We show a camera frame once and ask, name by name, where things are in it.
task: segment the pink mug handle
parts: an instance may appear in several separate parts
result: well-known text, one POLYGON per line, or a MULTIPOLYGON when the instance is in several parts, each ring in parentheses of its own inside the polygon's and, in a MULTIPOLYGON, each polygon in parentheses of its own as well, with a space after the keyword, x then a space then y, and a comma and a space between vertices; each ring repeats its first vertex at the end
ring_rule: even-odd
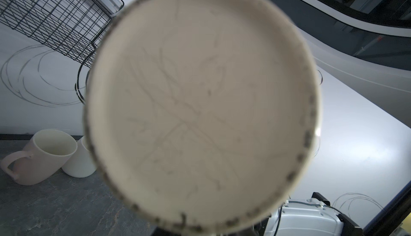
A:
POLYGON ((0 161, 0 168, 1 168, 5 173, 7 173, 8 175, 10 175, 10 176, 13 178, 13 180, 17 180, 17 179, 18 179, 18 174, 13 173, 13 171, 10 170, 10 169, 8 168, 8 166, 9 166, 13 161, 16 161, 16 160, 18 160, 19 158, 22 158, 22 157, 31 158, 31 157, 32 157, 32 154, 31 154, 30 152, 27 152, 27 151, 17 151, 17 152, 14 152, 14 153, 10 154, 10 155, 7 155, 5 158, 2 159, 2 161, 0 161))

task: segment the gray marble countertop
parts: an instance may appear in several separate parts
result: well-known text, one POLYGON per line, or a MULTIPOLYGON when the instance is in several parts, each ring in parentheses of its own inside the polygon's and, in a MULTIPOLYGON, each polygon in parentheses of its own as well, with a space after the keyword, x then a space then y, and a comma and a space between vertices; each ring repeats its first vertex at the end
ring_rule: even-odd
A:
MULTIPOLYGON (((28 141, 0 141, 0 159, 28 141)), ((150 235, 155 226, 117 200, 95 172, 74 178, 61 169, 32 186, 0 170, 0 236, 150 235)))

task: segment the metal grid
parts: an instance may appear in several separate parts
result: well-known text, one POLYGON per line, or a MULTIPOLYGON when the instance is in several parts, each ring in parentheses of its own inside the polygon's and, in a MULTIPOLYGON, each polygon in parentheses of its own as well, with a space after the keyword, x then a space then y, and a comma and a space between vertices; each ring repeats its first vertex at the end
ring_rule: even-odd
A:
POLYGON ((0 22, 91 67, 112 17, 96 0, 0 0, 0 22))

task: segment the wire basket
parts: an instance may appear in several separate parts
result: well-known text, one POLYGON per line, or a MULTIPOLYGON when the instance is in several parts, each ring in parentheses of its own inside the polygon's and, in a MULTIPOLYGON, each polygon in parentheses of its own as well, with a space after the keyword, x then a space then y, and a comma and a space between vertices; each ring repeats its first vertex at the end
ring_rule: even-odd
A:
POLYGON ((123 6, 122 0, 0 0, 0 22, 80 62, 80 74, 123 6))

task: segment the black tube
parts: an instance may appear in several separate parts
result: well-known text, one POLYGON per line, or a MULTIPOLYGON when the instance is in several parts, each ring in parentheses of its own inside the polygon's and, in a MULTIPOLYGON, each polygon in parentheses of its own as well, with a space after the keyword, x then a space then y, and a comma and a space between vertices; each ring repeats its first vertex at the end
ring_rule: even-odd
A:
POLYGON ((411 181, 364 228, 364 236, 389 236, 411 212, 411 181))

